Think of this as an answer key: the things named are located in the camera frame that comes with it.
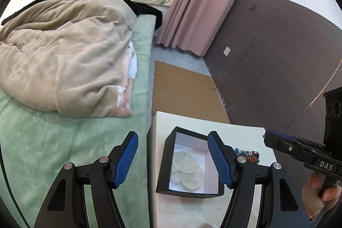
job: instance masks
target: open box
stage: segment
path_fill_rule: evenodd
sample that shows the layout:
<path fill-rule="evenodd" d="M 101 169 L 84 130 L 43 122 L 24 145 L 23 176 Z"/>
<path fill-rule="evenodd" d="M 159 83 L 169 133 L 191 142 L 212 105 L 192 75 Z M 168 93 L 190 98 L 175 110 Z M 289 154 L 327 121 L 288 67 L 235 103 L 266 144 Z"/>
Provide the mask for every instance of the open box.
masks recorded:
<path fill-rule="evenodd" d="M 176 184 L 170 180 L 174 153 L 180 151 L 188 152 L 204 171 L 204 185 L 196 190 L 190 191 L 182 182 Z M 180 127 L 173 129 L 165 140 L 156 192 L 196 198 L 210 198 L 224 194 L 224 184 L 218 177 L 208 150 L 207 136 Z"/>

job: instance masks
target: wainscoting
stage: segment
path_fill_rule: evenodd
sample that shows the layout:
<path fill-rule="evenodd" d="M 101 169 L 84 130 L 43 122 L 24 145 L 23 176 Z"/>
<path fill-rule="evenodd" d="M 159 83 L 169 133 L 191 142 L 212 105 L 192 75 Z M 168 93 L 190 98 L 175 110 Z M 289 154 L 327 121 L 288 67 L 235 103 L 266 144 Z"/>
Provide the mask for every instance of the wainscoting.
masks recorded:
<path fill-rule="evenodd" d="M 235 0 L 204 59 L 231 123 L 323 141 L 319 93 L 342 59 L 342 30 L 333 23 L 288 0 Z M 324 91 L 340 86 L 342 69 Z M 301 192 L 311 171 L 275 155 Z"/>

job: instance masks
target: hand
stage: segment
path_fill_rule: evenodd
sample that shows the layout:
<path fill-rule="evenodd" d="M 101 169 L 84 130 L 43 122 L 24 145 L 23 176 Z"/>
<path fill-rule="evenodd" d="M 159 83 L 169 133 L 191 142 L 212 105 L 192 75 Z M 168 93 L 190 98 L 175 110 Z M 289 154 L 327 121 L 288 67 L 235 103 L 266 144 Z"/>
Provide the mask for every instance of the hand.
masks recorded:
<path fill-rule="evenodd" d="M 341 187 L 335 185 L 324 191 L 322 199 L 318 196 L 319 176 L 313 173 L 309 178 L 308 183 L 303 187 L 302 202 L 309 218 L 313 218 L 315 215 L 323 209 L 323 201 L 327 201 L 327 209 L 331 210 L 337 204 L 337 201 L 341 195 Z"/>

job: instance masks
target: white table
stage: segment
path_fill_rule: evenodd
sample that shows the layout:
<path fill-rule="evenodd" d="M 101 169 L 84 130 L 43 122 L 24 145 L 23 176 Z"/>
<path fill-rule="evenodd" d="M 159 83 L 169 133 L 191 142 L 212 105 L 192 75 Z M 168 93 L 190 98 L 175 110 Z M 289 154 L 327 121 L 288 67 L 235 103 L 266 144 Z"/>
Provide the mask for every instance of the white table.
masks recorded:
<path fill-rule="evenodd" d="M 154 228 L 200 228 L 204 223 L 219 228 L 226 213 L 232 190 L 225 186 L 223 196 L 215 198 L 185 198 L 156 193 L 164 142 L 174 127 L 182 127 L 207 135 L 217 131 L 226 145 L 240 150 L 258 151 L 261 165 L 276 162 L 273 150 L 265 147 L 264 128 L 245 127 L 194 119 L 157 112 L 149 132 L 149 197 L 151 222 Z M 254 228 L 260 205 L 261 186 L 256 185 L 252 214 L 248 228 Z"/>

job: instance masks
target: gray floor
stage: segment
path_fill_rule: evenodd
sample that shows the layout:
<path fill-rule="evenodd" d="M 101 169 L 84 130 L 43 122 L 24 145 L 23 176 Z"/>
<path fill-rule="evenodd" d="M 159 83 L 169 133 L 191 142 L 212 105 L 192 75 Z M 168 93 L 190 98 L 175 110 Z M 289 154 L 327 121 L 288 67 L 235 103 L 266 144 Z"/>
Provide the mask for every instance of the gray floor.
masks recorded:
<path fill-rule="evenodd" d="M 153 77 L 154 77 L 154 64 L 156 61 L 165 62 L 174 66 L 182 67 L 196 73 L 210 76 L 208 68 L 204 63 L 202 57 L 196 56 L 191 52 L 185 52 L 178 48 L 166 48 L 164 46 L 156 45 L 153 43 L 151 50 L 150 70 L 148 77 L 148 110 L 152 112 L 152 93 L 153 93 Z M 148 114 L 147 127 L 151 125 L 151 116 Z"/>

